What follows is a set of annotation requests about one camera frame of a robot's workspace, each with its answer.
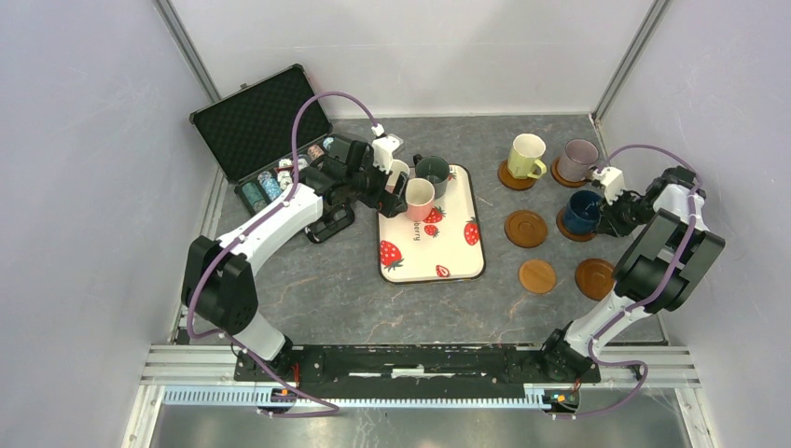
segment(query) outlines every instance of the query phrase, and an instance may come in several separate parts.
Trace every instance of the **white wall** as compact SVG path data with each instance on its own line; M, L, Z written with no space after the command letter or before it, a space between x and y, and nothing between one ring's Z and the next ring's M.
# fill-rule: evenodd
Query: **white wall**
M215 167L151 2L0 6L0 446L115 447Z
M725 251L667 315L692 351L723 446L787 446L791 374L791 4L672 2L612 109L612 151L652 143L700 172ZM624 155L633 187L668 165Z
M651 0L173 3L224 96L302 63L317 90L402 116L591 111Z

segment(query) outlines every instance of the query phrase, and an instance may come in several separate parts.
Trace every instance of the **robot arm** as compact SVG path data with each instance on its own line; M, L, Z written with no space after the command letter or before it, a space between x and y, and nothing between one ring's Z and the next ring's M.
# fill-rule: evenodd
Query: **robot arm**
M393 191L384 189L392 164L392 153L403 141L382 135L373 147L365 142L336 137L323 159L304 170L292 185L294 196L283 208L244 237L251 225L277 206L267 208L216 241L204 236L189 247L182 287L182 303L189 305L192 293L206 267L236 238L241 242L217 265L206 282L196 313L232 335L261 358L272 361L288 340L258 311L255 275L264 262L294 234L305 230L315 243L348 227L354 221L351 203L360 201L388 217L405 211L407 176L400 174Z
M624 236L637 225L647 225L618 261L613 271L615 287L606 298L547 339L539 359L544 374L565 381L584 379L593 364L591 352L597 358L602 348L632 323L660 310L674 311L687 300L725 247L725 240L711 233L702 221L705 193L696 192L695 210L688 210L687 196L694 178L695 174L683 167L670 168L640 195L623 189L623 176L616 168L594 174L596 185L604 188L598 232ZM696 217L695 229L687 245L680 247L690 214ZM676 255L681 264L656 299L634 306L661 285Z

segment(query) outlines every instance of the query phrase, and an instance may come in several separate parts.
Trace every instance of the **strawberry print tray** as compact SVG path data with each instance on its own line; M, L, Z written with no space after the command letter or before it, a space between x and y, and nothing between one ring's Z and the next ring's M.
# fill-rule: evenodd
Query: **strawberry print tray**
M422 283L478 278L486 261L469 172L451 165L445 195L422 222L406 214L379 217L382 278L390 283Z

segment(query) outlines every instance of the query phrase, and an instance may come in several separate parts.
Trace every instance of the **marble surface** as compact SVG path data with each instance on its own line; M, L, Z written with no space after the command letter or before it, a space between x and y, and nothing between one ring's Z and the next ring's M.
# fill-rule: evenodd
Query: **marble surface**
M564 238L555 216L576 191L558 185L550 174L532 189L506 189L497 167L519 133L535 133L547 143L549 165L574 138L596 142L585 116L519 116L383 119L388 133L406 141L398 155L438 155L463 165L472 175L484 244L486 272L478 280L396 286L378 273L376 216L357 204L356 222L322 245L297 235L278 250L256 277L260 310L294 343L542 343L595 305L576 288L576 265L588 258L618 261L631 239L599 235L587 243ZM370 136L365 120L341 120L337 131ZM503 225L514 210L530 209L548 223L539 247L511 244ZM218 234L234 229L249 215L231 188L223 203ZM528 259L544 259L555 269L556 287L548 294L528 292L517 272ZM196 329L205 329L196 323ZM662 341L659 321L637 322L622 342ZM225 343L207 340L199 343Z

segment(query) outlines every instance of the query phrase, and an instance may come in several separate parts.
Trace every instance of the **wooden coaster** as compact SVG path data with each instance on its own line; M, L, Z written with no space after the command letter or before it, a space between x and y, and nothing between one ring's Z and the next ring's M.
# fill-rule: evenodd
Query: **wooden coaster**
M606 260L586 259L579 263L574 272L576 287L589 299L601 301L616 284L613 270L613 265Z
M508 240L525 249L544 243L549 234L547 222L531 210L517 210L508 215L505 227Z
M570 180L564 179L561 173L558 171L558 163L560 162L561 158L558 157L555 159L555 161L552 163L552 167L549 169L549 171L552 173L552 178L555 179L559 184L563 185L564 187L568 187L569 189L578 189L588 183L587 180L577 180L576 182L572 182Z
M500 168L497 170L497 178L500 179L500 182L502 182L506 188L513 189L515 191L525 191L526 189L529 189L535 185L535 181L537 180L533 179L532 177L528 177L526 179L514 178L514 176L508 172L508 161L503 161L500 163Z
M535 294L546 294L555 287L555 270L542 259L529 259L520 267L520 282Z
M566 207L562 208L560 212L558 212L558 217L555 218L555 224L558 225L558 230L561 231L563 236L568 238L571 241L576 241L578 243L585 243L586 241L590 241L593 237L596 236L596 233L591 232L587 235L574 235L573 233L569 232L565 226L563 226L563 213L566 211Z

